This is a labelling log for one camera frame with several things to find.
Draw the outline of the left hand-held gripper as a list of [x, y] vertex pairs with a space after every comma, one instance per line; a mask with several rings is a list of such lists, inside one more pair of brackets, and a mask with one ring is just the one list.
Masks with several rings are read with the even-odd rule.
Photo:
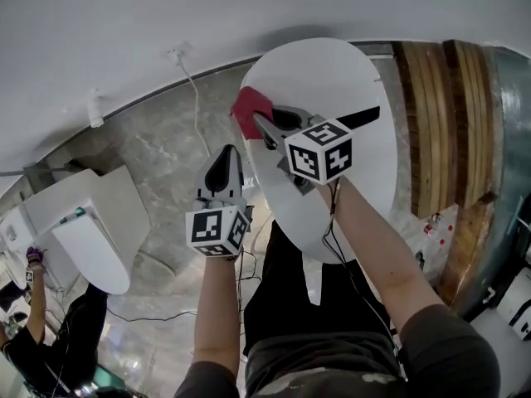
[[216, 198], [241, 197], [243, 169], [234, 145], [219, 148], [197, 173], [197, 198], [186, 213], [187, 246], [206, 258], [237, 258], [254, 206]]

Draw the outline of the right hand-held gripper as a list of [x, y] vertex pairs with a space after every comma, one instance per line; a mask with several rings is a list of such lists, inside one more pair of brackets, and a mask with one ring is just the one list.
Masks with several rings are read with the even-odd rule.
[[285, 105], [273, 105], [272, 117], [253, 114], [266, 148], [282, 155], [277, 167], [301, 195], [352, 166], [352, 129], [338, 120]]

